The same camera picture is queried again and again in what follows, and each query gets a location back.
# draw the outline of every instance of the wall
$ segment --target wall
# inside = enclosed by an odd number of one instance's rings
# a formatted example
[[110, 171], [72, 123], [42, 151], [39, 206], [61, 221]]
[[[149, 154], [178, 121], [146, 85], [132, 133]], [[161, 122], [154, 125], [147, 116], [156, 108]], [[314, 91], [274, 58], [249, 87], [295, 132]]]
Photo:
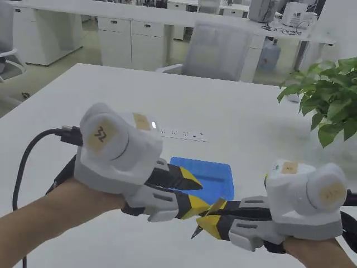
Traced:
[[335, 39], [335, 59], [357, 57], [357, 0], [326, 0], [316, 31]]

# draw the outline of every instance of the floor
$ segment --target floor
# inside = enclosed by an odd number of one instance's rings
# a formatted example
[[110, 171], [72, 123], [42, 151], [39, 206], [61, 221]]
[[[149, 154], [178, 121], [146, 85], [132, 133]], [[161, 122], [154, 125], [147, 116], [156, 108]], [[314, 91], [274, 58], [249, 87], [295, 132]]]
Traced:
[[[40, 65], [28, 65], [25, 74], [16, 77], [4, 84], [0, 84], [0, 91], [19, 100], [23, 100], [22, 92], [28, 92], [34, 95], [41, 88], [56, 79], [62, 73], [66, 72], [76, 63], [86, 63], [101, 65], [100, 44], [98, 38], [98, 27], [94, 20], [88, 20], [83, 23], [83, 47], [74, 53], [58, 60], [48, 67]], [[264, 73], [258, 71], [254, 78], [254, 83], [278, 85], [284, 80], [293, 62], [297, 43], [291, 41], [279, 40], [279, 46], [282, 48], [277, 69], [274, 73]], [[171, 58], [169, 64], [183, 63], [189, 40], [172, 42]], [[11, 111], [13, 107], [0, 101], [0, 117]]]

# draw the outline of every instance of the green plant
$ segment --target green plant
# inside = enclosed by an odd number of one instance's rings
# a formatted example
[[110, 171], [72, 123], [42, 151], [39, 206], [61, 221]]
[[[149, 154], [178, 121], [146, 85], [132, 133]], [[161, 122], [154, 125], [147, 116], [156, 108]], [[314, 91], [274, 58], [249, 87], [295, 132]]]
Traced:
[[313, 64], [308, 71], [296, 71], [285, 80], [278, 101], [290, 94], [302, 94], [299, 112], [315, 111], [311, 130], [319, 126], [323, 147], [344, 131], [344, 140], [357, 132], [357, 58]]

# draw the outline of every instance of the power outlet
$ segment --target power outlet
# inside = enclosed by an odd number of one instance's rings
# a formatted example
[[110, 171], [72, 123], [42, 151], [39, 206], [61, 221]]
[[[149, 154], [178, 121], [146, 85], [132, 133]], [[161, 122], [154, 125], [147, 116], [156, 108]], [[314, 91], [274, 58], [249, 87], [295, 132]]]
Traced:
[[204, 141], [208, 142], [206, 136], [202, 132], [190, 132], [190, 131], [180, 131], [174, 128], [161, 128], [160, 129], [161, 137], [164, 138], [178, 138], [181, 140], [190, 140], [190, 141]]

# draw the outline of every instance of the gray chair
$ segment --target gray chair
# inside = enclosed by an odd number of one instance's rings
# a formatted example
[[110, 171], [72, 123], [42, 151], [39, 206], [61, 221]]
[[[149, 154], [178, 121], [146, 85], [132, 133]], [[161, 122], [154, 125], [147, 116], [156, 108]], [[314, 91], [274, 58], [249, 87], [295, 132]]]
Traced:
[[[17, 55], [17, 49], [13, 47], [13, 6], [5, 1], [0, 1], [0, 83], [23, 74], [26, 64]], [[12, 105], [19, 105], [19, 100], [10, 98], [4, 94], [0, 87], [0, 99]]]
[[197, 12], [219, 15], [221, 0], [199, 0]]
[[251, 34], [240, 28], [198, 22], [184, 64], [159, 68], [156, 71], [238, 81], [251, 40]]

